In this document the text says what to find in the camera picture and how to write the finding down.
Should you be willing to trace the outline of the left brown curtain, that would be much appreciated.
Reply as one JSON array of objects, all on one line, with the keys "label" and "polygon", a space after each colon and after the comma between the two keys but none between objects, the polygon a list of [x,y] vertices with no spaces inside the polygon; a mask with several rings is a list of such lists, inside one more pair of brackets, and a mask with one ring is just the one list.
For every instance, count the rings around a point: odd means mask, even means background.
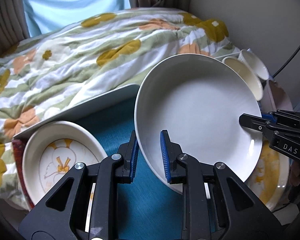
[{"label": "left brown curtain", "polygon": [[23,0],[0,0],[0,55],[29,37]]}]

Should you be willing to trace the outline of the brown wavy-edge bowl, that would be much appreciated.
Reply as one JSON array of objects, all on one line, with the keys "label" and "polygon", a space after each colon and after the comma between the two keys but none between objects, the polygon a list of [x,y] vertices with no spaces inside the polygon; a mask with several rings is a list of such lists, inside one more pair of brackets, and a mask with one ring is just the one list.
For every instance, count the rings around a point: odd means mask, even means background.
[{"label": "brown wavy-edge bowl", "polygon": [[261,99],[261,109],[267,113],[278,109],[293,111],[293,106],[283,88],[276,81],[267,80]]}]

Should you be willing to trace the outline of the light blue window cloth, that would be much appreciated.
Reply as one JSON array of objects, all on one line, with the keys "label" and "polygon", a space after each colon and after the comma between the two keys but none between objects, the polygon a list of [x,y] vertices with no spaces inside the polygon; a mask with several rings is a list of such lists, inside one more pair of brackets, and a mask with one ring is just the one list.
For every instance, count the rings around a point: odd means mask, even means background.
[{"label": "light blue window cloth", "polygon": [[129,0],[23,0],[31,37],[92,16],[130,8]]}]

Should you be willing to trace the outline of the small duck oval dish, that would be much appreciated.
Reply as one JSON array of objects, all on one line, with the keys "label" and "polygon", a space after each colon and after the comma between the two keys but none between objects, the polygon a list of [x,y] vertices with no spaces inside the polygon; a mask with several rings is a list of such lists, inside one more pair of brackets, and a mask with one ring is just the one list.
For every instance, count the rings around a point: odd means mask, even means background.
[{"label": "small duck oval dish", "polygon": [[107,154],[86,129],[69,121],[46,124],[31,135],[23,154],[25,189],[33,205],[77,163],[92,165]]}]

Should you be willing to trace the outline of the yellow duck cartoon plate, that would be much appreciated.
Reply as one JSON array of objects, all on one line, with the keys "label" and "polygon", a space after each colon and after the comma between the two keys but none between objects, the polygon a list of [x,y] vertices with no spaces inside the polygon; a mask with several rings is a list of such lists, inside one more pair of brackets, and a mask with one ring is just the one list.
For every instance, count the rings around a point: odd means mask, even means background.
[{"label": "yellow duck cartoon plate", "polygon": [[271,211],[286,189],[289,168],[289,158],[271,149],[269,141],[264,140],[257,165],[245,183]]}]

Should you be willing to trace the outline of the small white ribbed bowl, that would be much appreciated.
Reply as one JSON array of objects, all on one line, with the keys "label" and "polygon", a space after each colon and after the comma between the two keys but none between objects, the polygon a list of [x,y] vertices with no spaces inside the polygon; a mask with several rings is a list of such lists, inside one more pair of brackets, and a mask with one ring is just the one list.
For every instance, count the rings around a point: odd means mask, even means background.
[{"label": "small white ribbed bowl", "polygon": [[249,66],[256,76],[262,81],[269,79],[269,72],[265,64],[251,51],[241,50],[238,56],[239,61]]}]

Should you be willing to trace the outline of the plain white ribbed plate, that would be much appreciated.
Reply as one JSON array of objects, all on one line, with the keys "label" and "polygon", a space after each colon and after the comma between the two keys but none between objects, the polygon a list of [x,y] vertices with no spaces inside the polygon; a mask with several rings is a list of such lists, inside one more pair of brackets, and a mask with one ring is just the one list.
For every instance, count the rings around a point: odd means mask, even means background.
[{"label": "plain white ribbed plate", "polygon": [[240,126],[242,114],[261,111],[236,72],[207,56],[180,54],[159,62],[142,81],[134,124],[145,161],[162,183],[162,130],[184,153],[210,165],[224,162],[246,181],[260,157],[262,134]]}]

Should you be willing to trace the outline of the floral bed quilt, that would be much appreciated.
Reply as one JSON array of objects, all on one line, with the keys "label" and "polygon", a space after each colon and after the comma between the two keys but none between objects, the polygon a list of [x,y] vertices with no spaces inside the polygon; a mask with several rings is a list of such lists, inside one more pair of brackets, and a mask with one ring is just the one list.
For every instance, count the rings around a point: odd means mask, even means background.
[{"label": "floral bed quilt", "polygon": [[99,14],[13,45],[0,57],[0,199],[28,207],[11,145],[19,132],[94,96],[140,84],[169,56],[237,52],[221,20],[168,8]]}]

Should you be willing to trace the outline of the cream ceramic bowl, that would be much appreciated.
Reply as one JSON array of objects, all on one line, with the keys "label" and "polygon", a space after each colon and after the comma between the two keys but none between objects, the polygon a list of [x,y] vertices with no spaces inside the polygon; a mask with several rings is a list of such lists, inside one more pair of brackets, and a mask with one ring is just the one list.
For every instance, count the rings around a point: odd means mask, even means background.
[{"label": "cream ceramic bowl", "polygon": [[257,101],[262,99],[263,87],[261,81],[249,66],[232,56],[225,57],[222,59],[222,62],[234,70],[245,81]]}]

